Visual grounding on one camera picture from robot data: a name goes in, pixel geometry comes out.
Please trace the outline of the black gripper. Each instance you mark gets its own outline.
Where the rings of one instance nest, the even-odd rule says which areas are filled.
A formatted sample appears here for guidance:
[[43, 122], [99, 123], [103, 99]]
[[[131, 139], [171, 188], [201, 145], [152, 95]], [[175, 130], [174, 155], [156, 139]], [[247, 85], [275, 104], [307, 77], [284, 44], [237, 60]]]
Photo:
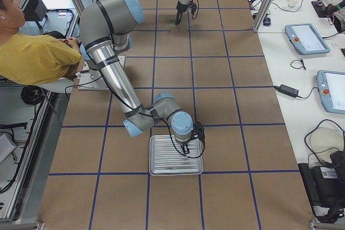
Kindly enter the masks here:
[[189, 138], [182, 139], [179, 137], [175, 137], [175, 141], [180, 145], [184, 156], [190, 153], [189, 148], [188, 148], [188, 144], [190, 142]]
[[176, 9], [176, 20], [175, 25], [180, 25], [183, 14], [187, 11], [189, 4], [183, 4], [180, 1], [177, 2]]

